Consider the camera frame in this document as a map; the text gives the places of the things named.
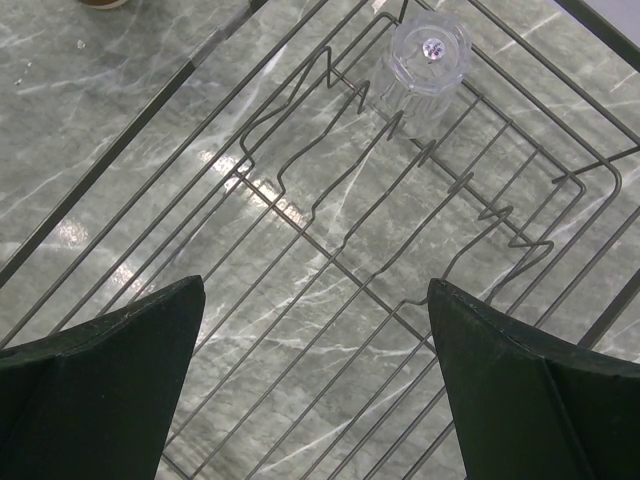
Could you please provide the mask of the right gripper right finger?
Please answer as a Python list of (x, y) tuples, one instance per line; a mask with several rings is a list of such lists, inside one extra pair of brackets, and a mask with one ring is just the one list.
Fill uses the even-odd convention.
[(561, 340), (438, 278), (428, 313), (468, 478), (638, 478), (638, 364)]

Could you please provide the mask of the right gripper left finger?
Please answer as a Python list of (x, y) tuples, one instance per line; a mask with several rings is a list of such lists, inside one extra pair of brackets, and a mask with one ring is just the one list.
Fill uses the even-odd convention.
[(154, 478), (205, 299), (188, 276), (2, 351), (2, 478)]

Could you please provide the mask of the black wire dish rack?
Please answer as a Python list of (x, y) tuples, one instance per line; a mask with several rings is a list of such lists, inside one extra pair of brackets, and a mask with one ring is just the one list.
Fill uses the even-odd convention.
[[(367, 101), (454, 15), (434, 137)], [(550, 1), (1, 5), (1, 345), (199, 275), (157, 477), (462, 479), (429, 281), (639, 358), (639, 74)]]

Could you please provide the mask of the clear drinking glass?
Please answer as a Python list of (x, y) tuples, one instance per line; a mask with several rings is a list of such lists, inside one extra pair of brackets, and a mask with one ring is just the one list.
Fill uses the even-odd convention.
[(471, 65), (472, 41), (457, 17), (423, 10), (399, 24), (370, 75), (367, 101), (398, 131), (427, 142)]

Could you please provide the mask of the beige brown ceramic cup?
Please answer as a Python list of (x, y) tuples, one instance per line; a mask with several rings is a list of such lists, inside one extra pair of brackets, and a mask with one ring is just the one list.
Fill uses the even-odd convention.
[(128, 0), (79, 0), (79, 2), (96, 10), (110, 10), (126, 4)]

